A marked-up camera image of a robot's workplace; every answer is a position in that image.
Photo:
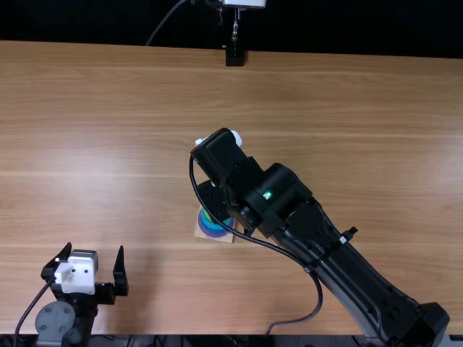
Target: wooden table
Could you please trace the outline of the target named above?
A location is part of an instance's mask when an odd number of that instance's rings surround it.
[[[264,333],[308,313],[312,281],[279,254],[196,239],[194,140],[240,131],[281,162],[385,277],[463,331],[463,61],[0,43],[0,333],[12,333],[67,241],[127,298],[94,333]],[[321,313],[275,333],[361,333],[325,290]],[[34,333],[36,312],[25,323]]]

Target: rainbow-colored object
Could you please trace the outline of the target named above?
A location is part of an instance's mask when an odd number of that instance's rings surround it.
[[[234,219],[229,218],[224,223],[230,227],[234,227]],[[215,224],[209,214],[201,208],[201,211],[197,217],[197,224],[201,231],[210,237],[222,237],[228,234],[228,231],[223,229],[221,226]]]

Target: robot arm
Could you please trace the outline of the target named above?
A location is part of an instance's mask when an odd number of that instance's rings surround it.
[[[113,269],[114,283],[96,283],[97,270],[97,253],[72,251],[71,243],[45,265],[41,277],[50,285],[57,301],[45,305],[35,318],[37,347],[85,347],[98,305],[113,305],[116,296],[128,295],[123,246],[119,248]]]
[[[221,129],[200,143],[192,158],[210,181],[199,194],[219,220],[236,218],[256,228],[306,264],[350,311],[374,346],[434,347],[449,323],[437,303],[419,304],[383,278],[340,233],[312,192],[287,167],[263,170]]]

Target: black cable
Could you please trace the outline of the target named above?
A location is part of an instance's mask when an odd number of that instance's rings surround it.
[[[352,340],[354,340],[356,346],[360,346],[360,343],[359,343],[358,339],[355,336],[350,335],[350,337],[352,338]]]
[[[296,320],[282,320],[280,322],[274,322],[270,324],[270,327],[268,327],[266,336],[269,336],[272,329],[277,326],[277,325],[293,325],[293,324],[299,324],[303,322],[308,322],[312,318],[314,318],[317,313],[321,310],[321,305],[323,304],[323,291],[321,288],[320,281],[318,280],[317,276],[314,273],[309,273],[309,276],[313,279],[313,283],[315,284],[315,287],[317,287],[317,295],[318,295],[318,300],[317,300],[317,306],[309,313],[307,316],[296,319]]]
[[[29,307],[25,310],[24,314],[22,315],[20,321],[17,323],[16,329],[14,330],[13,347],[17,347],[17,338],[20,335],[20,329],[21,329],[22,324],[26,320],[27,316],[30,314],[30,311],[32,311],[35,304],[37,304],[37,301],[42,297],[43,293],[45,293],[48,287],[51,286],[51,283],[53,282],[54,278],[55,278],[54,276],[51,276],[51,278],[43,286],[41,291],[39,291],[37,296],[32,300]]]
[[[132,341],[132,339],[133,339],[133,335],[129,337],[129,340],[127,341],[127,345],[125,345],[125,347],[129,347],[130,341]]]
[[[226,225],[225,223],[221,222],[215,215],[213,215],[211,213],[211,211],[205,205],[203,199],[200,196],[200,193],[199,193],[199,190],[198,190],[198,187],[197,187],[197,183],[196,183],[196,180],[195,180],[194,159],[193,159],[192,156],[190,156],[189,171],[190,171],[190,181],[191,181],[191,184],[193,186],[193,190],[195,191],[196,197],[197,197],[198,201],[200,202],[201,206],[203,206],[204,210],[207,212],[207,214],[209,214],[209,216],[212,217],[212,219],[213,219],[213,221],[215,223],[219,224],[220,227],[222,227],[223,229],[227,230],[229,233],[232,233],[233,235],[235,235],[235,236],[237,236],[237,237],[239,237],[241,239],[244,239],[244,240],[247,240],[247,241],[252,242],[254,244],[259,244],[259,245],[264,246],[266,248],[272,249],[273,251],[276,251],[276,252],[288,257],[291,260],[294,260],[297,264],[302,266],[302,268],[306,272],[308,272],[309,276],[313,280],[313,283],[315,284],[315,287],[317,288],[317,295],[318,295],[317,305],[315,306],[315,308],[313,309],[313,311],[311,313],[309,313],[305,317],[302,317],[302,318],[299,318],[299,319],[296,319],[296,320],[282,320],[282,321],[274,322],[274,323],[270,324],[270,326],[267,329],[266,336],[270,335],[272,329],[277,325],[292,325],[292,324],[307,322],[308,320],[311,320],[312,318],[314,318],[317,315],[317,313],[319,313],[319,311],[321,310],[321,306],[323,304],[323,290],[321,288],[321,284],[320,284],[320,281],[318,280],[317,276],[314,273],[307,271],[307,264],[305,264],[296,255],[292,254],[291,252],[286,251],[284,248],[281,248],[281,247],[276,246],[274,244],[270,244],[270,243],[265,242],[265,241],[261,241],[259,239],[255,239],[255,238],[253,238],[251,236],[248,236],[248,235],[244,235],[243,233],[240,233],[238,230],[233,229],[232,227],[230,227],[230,226]]]

